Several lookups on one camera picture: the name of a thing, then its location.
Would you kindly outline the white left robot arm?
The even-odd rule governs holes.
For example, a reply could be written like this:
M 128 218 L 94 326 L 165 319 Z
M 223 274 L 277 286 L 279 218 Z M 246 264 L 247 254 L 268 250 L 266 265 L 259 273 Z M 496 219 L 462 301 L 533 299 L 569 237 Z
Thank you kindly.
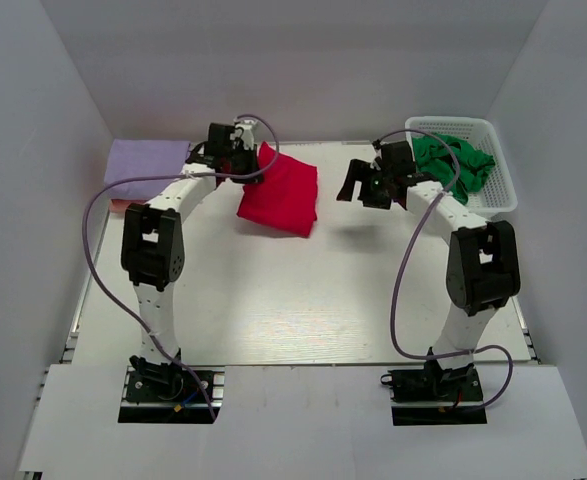
M 249 115 L 237 117 L 230 125 L 212 123 L 207 139 L 187 154 L 168 186 L 125 212 L 121 265 L 133 284 L 142 321 L 141 350 L 132 365 L 160 365 L 151 373 L 149 384 L 161 398 L 175 398 L 184 387 L 184 374 L 169 365 L 180 358 L 173 298 L 174 284 L 185 265 L 183 223 L 223 181 L 264 181 L 254 135 L 258 123 Z

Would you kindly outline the red t-shirt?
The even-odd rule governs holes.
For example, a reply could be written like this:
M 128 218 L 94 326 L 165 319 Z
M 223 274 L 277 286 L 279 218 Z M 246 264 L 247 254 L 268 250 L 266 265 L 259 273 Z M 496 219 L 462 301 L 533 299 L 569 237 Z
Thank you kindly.
M 317 221 L 318 169 L 279 153 L 264 181 L 245 185 L 237 216 L 308 238 Z

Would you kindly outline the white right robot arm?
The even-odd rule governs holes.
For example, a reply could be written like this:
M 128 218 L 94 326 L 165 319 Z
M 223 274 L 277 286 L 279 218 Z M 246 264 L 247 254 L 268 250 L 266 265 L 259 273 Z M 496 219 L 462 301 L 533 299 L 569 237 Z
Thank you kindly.
M 340 201 L 368 208 L 401 205 L 447 247 L 445 284 L 451 301 L 443 329 L 425 358 L 424 384 L 445 399 L 470 375 L 474 353 L 490 320 L 521 286 L 514 228 L 471 212 L 430 173 L 418 171 L 406 141 L 375 142 L 373 161 L 350 161 Z

